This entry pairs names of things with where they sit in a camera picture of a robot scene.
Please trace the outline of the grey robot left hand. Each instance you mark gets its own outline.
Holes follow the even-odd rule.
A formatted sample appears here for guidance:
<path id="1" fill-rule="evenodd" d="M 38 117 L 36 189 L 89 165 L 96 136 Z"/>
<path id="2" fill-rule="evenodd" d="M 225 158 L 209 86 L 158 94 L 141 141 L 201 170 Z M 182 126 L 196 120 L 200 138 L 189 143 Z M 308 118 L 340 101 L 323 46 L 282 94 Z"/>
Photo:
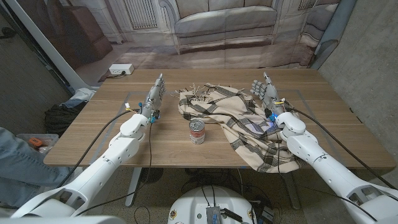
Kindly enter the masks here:
<path id="1" fill-rule="evenodd" d="M 144 103 L 141 106 L 140 114 L 144 115 L 150 123 L 154 123 L 159 118 L 159 108 L 165 94 L 165 81 L 161 73 L 156 79 L 154 86 L 148 92 Z"/>

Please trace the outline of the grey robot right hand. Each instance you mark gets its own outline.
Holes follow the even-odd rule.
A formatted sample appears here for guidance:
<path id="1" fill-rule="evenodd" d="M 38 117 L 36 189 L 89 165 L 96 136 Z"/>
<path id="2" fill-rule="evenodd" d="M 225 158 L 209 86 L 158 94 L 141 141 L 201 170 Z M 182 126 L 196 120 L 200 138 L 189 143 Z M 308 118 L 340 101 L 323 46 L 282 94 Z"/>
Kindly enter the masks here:
<path id="1" fill-rule="evenodd" d="M 285 112 L 284 102 L 278 96 L 276 87 L 271 78 L 264 72 L 265 82 L 254 80 L 250 92 L 260 98 L 265 116 L 271 121 L 276 121 L 278 115 Z"/>

